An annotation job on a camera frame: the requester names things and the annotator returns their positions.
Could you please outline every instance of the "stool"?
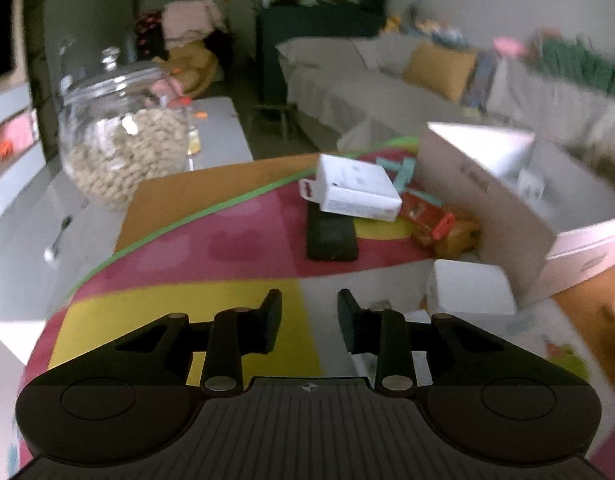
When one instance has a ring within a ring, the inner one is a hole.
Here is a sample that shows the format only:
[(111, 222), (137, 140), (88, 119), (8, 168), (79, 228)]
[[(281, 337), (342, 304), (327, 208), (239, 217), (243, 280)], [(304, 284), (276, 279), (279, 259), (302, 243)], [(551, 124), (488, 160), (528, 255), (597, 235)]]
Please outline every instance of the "stool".
[(288, 140), (288, 125), (292, 127), (293, 113), (294, 113), (295, 107), (296, 106), (292, 104), (254, 105), (252, 107), (252, 112), (250, 113), (250, 120), (248, 124), (248, 136), (252, 132), (252, 125), (254, 124), (254, 113), (260, 112), (263, 110), (274, 110), (274, 111), (277, 111), (279, 115), (281, 116), (281, 134), (283, 135), (283, 140)]

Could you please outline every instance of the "pink toy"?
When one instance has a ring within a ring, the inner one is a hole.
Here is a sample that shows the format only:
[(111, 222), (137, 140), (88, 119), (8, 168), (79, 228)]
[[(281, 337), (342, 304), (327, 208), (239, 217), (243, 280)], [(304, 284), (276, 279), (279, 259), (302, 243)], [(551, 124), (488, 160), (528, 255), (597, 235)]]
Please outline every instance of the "pink toy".
[(514, 38), (506, 38), (504, 36), (494, 38), (494, 49), (504, 57), (527, 56), (527, 47), (523, 42)]

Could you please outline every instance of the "storage box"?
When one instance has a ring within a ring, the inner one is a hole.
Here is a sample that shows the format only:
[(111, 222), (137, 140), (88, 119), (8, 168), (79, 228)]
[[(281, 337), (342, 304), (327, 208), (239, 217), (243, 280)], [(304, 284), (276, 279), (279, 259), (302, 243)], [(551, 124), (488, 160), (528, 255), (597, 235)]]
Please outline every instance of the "storage box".
[(299, 192), (318, 202), (321, 211), (393, 222), (401, 197), (378, 164), (334, 155), (321, 155), (316, 181), (302, 179)]
[[(615, 264), (615, 191), (559, 146), (506, 128), (431, 123), (415, 178), (478, 216), (483, 263), (505, 270), (519, 304), (533, 303)], [(537, 202), (517, 192), (540, 174)]]
[(436, 260), (425, 294), (430, 315), (516, 314), (510, 283), (498, 266)]

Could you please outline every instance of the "small white box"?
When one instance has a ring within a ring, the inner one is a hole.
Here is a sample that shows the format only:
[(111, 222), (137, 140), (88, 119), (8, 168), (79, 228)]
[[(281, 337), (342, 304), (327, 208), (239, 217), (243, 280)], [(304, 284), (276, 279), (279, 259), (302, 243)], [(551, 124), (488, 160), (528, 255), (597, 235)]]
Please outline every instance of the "small white box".
[(494, 265), (436, 260), (427, 282), (428, 313), (516, 314), (503, 269)]
[(393, 222), (402, 200), (382, 166), (334, 155), (321, 155), (316, 181), (299, 181), (301, 196), (321, 211)]
[(523, 168), (519, 174), (517, 189), (527, 202), (538, 202), (545, 191), (545, 181), (539, 174)]
[[(429, 124), (415, 178), (481, 224), (478, 254), (503, 268), (521, 304), (543, 300), (615, 264), (615, 190), (530, 132)], [(523, 168), (543, 177), (538, 201), (519, 193)]]

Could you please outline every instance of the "pink clothing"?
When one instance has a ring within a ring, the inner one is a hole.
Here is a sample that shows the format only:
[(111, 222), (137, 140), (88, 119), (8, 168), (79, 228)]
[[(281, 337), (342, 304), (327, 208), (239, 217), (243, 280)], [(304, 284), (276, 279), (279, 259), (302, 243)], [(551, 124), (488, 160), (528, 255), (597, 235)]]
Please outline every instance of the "pink clothing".
[(162, 21), (168, 49), (203, 40), (216, 28), (225, 28), (221, 11), (212, 0), (167, 4)]
[(494, 49), (501, 56), (507, 57), (523, 57), (527, 56), (527, 47), (523, 41), (515, 40), (514, 38), (494, 38)]

